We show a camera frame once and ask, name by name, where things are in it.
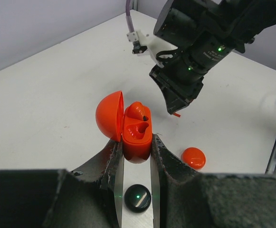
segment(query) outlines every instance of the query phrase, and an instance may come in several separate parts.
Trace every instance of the white table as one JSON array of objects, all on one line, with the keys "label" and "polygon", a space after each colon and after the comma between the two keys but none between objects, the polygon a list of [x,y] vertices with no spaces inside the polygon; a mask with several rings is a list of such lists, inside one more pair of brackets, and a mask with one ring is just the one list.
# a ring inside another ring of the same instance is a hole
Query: white table
[{"label": "white table", "polygon": [[[137,29],[155,19],[132,11]],[[106,95],[122,90],[125,107],[138,100],[152,111],[153,132],[180,156],[198,147],[203,172],[264,173],[276,139],[276,71],[231,53],[204,79],[198,98],[170,116],[148,76],[150,57],[132,55],[125,15],[0,71],[0,169],[67,168],[108,142],[95,123]],[[125,163],[124,189],[151,188],[149,161]],[[152,208],[123,212],[123,227],[152,227]]]}]

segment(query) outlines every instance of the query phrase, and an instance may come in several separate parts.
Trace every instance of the small red object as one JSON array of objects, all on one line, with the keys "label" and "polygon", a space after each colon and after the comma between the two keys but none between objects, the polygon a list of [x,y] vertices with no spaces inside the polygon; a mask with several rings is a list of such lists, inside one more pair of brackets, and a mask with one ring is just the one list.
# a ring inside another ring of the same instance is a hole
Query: small red object
[{"label": "small red object", "polygon": [[206,158],[204,153],[195,147],[190,147],[186,149],[182,156],[182,161],[187,163],[193,169],[201,169],[205,165]]},{"label": "small red object", "polygon": [[181,115],[178,114],[178,113],[173,113],[173,115],[176,116],[176,117],[179,117],[179,118],[181,117]]},{"label": "small red object", "polygon": [[121,91],[105,97],[95,112],[100,131],[117,142],[123,140],[124,157],[132,163],[146,161],[151,153],[151,111],[141,102],[132,103],[124,113]]}]

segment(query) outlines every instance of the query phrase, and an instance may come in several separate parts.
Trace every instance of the black foreground object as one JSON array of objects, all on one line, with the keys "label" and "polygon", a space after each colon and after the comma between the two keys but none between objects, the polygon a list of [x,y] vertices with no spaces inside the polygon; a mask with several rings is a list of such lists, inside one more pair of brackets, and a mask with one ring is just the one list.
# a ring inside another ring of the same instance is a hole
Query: black foreground object
[{"label": "black foreground object", "polygon": [[[276,175],[199,173],[156,134],[150,162],[154,228],[276,228]],[[123,173],[112,140],[72,172],[0,171],[0,228],[120,228]]]},{"label": "black foreground object", "polygon": [[152,196],[147,187],[141,184],[134,184],[127,189],[124,201],[129,210],[141,213],[149,208]]}]

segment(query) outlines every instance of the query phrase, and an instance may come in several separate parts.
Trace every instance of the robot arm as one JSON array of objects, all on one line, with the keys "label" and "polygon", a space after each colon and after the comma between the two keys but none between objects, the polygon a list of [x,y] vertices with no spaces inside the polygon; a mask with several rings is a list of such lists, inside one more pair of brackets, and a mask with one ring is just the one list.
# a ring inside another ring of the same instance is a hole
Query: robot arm
[{"label": "robot arm", "polygon": [[244,53],[255,35],[275,24],[276,0],[168,0],[153,31],[156,38],[133,32],[133,53],[149,50],[156,62],[150,77],[173,114],[197,98],[212,67],[233,50]]}]

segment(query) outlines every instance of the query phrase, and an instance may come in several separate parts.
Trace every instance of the cable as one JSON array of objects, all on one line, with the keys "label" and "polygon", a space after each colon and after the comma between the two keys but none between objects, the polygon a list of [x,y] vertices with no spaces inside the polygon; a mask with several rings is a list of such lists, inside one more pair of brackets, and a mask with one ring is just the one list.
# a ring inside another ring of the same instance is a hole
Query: cable
[{"label": "cable", "polygon": [[131,0],[126,0],[126,6],[125,6],[126,22],[127,22],[129,32],[134,32],[132,16],[130,16],[130,3],[131,3]]}]

